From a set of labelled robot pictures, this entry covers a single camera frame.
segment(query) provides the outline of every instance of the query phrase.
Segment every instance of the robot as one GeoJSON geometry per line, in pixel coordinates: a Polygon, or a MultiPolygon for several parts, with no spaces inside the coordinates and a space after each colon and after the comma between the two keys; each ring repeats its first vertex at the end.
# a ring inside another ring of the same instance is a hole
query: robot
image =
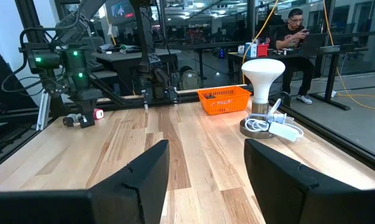
{"type": "MultiPolygon", "coordinates": [[[[128,102],[114,95],[98,79],[93,79],[84,56],[84,47],[72,45],[80,40],[88,29],[90,19],[107,0],[83,0],[77,11],[60,21],[54,28],[31,27],[21,33],[20,52],[24,55],[24,66],[28,62],[33,74],[39,74],[42,86],[51,98],[66,93],[77,105],[81,114],[80,126],[86,128],[95,125],[93,111],[96,102],[103,95],[122,106],[128,102]],[[23,42],[28,32],[56,31],[48,43],[23,42]],[[65,73],[56,77],[53,69],[63,66],[65,73]]],[[[136,23],[141,40],[142,59],[138,66],[138,76],[146,79],[144,98],[141,104],[148,107],[158,99],[177,102],[177,93],[169,84],[169,75],[161,68],[161,61],[155,51],[151,33],[150,6],[155,0],[130,0],[135,11],[136,23]]]]}

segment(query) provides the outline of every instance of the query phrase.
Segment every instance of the desk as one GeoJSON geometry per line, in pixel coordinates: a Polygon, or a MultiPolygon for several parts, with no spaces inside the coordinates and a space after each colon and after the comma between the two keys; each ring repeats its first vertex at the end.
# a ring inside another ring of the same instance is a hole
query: desk
{"type": "MultiPolygon", "coordinates": [[[[345,54],[345,53],[352,53],[352,52],[364,52],[367,51],[368,48],[356,48],[353,50],[339,50],[339,51],[334,51],[334,52],[324,52],[324,51],[317,51],[317,52],[312,52],[311,54],[288,54],[288,55],[271,55],[269,57],[246,57],[245,61],[249,60],[255,60],[255,59],[261,59],[261,58],[271,58],[271,59],[283,59],[283,58],[292,58],[292,57],[308,57],[308,56],[317,56],[317,55],[332,55],[331,56],[331,63],[330,63],[330,70],[329,70],[329,75],[327,79],[327,84],[326,84],[326,91],[325,91],[325,96],[320,96],[318,94],[310,94],[312,97],[321,100],[325,103],[328,103],[330,105],[336,106],[342,110],[350,110],[351,108],[349,106],[343,105],[341,103],[335,102],[331,100],[331,92],[333,91],[333,85],[335,82],[336,78],[336,71],[337,71],[337,66],[338,66],[338,59],[340,54],[345,54]]],[[[242,62],[243,62],[243,54],[238,54],[237,52],[232,52],[228,53],[229,59],[234,61],[235,63],[238,64],[239,70],[241,71],[242,67],[242,62]]],[[[242,74],[240,73],[238,77],[238,82],[240,83],[240,78],[242,77],[242,74]]]]}
{"type": "Polygon", "coordinates": [[[237,47],[239,45],[243,45],[245,42],[220,42],[220,43],[212,43],[212,44],[192,44],[192,45],[180,45],[180,46],[173,46],[175,49],[179,50],[196,50],[199,53],[199,65],[200,65],[200,78],[201,80],[206,80],[207,78],[204,76],[203,72],[203,62],[202,62],[202,51],[206,49],[214,49],[217,47],[225,48],[225,47],[237,47]]]}
{"type": "MultiPolygon", "coordinates": [[[[0,165],[0,191],[84,189],[160,139],[169,139],[170,168],[162,224],[264,223],[247,177],[239,122],[251,111],[208,116],[199,102],[106,112],[96,126],[65,128],[62,118],[0,165]]],[[[260,142],[359,189],[375,172],[303,128],[292,143],[260,142]]]]}
{"type": "MultiPolygon", "coordinates": [[[[156,49],[161,62],[168,63],[176,60],[176,54],[181,53],[180,50],[156,49]]],[[[133,95],[133,70],[139,65],[142,53],[121,54],[113,52],[112,54],[93,53],[97,62],[104,64],[104,66],[117,72],[118,78],[121,80],[120,92],[122,96],[133,95]]]]}

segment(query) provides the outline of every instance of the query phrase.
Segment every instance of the man sitting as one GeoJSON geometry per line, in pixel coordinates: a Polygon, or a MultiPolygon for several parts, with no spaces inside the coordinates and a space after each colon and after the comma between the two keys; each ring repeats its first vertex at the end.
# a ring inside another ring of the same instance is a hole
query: man sitting
{"type": "MultiPolygon", "coordinates": [[[[301,9],[293,9],[288,14],[288,22],[286,25],[280,27],[276,34],[276,48],[280,49],[296,49],[301,40],[305,39],[308,33],[302,25],[302,14],[301,9]]],[[[281,59],[286,70],[283,74],[283,91],[290,94],[290,84],[292,82],[293,73],[295,70],[303,71],[304,77],[298,92],[297,100],[305,103],[312,104],[307,93],[311,88],[312,76],[315,71],[314,66],[308,58],[294,57],[281,59]]]]}

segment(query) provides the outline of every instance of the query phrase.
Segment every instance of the sneaker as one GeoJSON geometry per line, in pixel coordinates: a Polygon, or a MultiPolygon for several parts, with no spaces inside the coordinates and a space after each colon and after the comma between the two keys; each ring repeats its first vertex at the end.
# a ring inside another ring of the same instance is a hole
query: sneaker
{"type": "Polygon", "coordinates": [[[305,95],[305,96],[299,95],[297,97],[297,100],[303,102],[304,104],[308,104],[308,105],[312,104],[312,100],[307,95],[305,95]]]}

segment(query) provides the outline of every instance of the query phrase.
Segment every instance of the yellow cable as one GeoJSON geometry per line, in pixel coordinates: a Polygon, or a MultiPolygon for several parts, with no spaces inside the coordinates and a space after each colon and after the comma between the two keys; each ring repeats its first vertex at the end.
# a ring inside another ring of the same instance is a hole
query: yellow cable
{"type": "MultiPolygon", "coordinates": [[[[323,10],[325,12],[325,19],[326,19],[326,25],[327,25],[327,31],[329,33],[329,36],[330,36],[330,41],[331,41],[331,44],[334,46],[335,43],[333,41],[333,36],[331,35],[331,32],[330,32],[330,25],[329,25],[329,20],[328,20],[328,17],[327,17],[327,12],[326,12],[326,3],[325,3],[325,0],[323,0],[323,10]]],[[[338,70],[338,67],[337,67],[337,74],[339,76],[339,79],[341,80],[341,84],[343,85],[343,88],[345,90],[345,92],[347,93],[347,96],[350,97],[355,103],[357,103],[358,105],[360,106],[363,106],[365,108],[368,108],[368,109],[371,109],[371,110],[375,110],[375,108],[371,107],[371,106],[366,106],[366,105],[363,105],[362,103],[356,101],[347,91],[347,89],[345,88],[345,84],[344,84],[344,81],[341,77],[341,74],[339,73],[339,70],[338,70]]]]}
{"type": "MultiPolygon", "coordinates": [[[[103,8],[105,9],[107,26],[108,26],[108,28],[110,29],[110,23],[108,22],[108,17],[107,17],[107,10],[106,10],[106,7],[103,7],[103,8]]],[[[111,30],[110,33],[112,34],[113,44],[116,45],[116,42],[115,42],[115,39],[114,39],[114,36],[113,36],[113,31],[111,30]]]]}
{"type": "MultiPolygon", "coordinates": [[[[276,8],[276,5],[277,5],[277,2],[278,2],[278,1],[279,1],[279,0],[276,0],[276,1],[275,1],[275,4],[273,5],[272,11],[271,11],[270,14],[268,15],[267,20],[265,20],[265,23],[263,24],[262,28],[260,29],[260,32],[257,34],[257,36],[255,36],[254,40],[251,42],[251,44],[249,45],[249,47],[248,47],[247,50],[245,51],[244,56],[243,56],[243,63],[242,63],[242,65],[244,64],[245,56],[247,55],[247,52],[250,50],[251,45],[255,42],[255,40],[257,40],[257,38],[259,37],[259,35],[262,33],[263,29],[264,29],[265,26],[267,25],[268,20],[269,20],[270,17],[272,16],[272,14],[273,14],[273,12],[274,12],[274,10],[275,10],[275,8],[276,8]]],[[[244,82],[244,74],[243,74],[243,72],[242,72],[242,78],[243,78],[243,84],[245,84],[245,82],[244,82]]]]}
{"type": "MultiPolygon", "coordinates": [[[[337,93],[337,96],[348,96],[348,95],[343,95],[341,93],[337,93]]],[[[365,95],[365,94],[351,94],[351,96],[375,97],[375,95],[365,95]]]]}

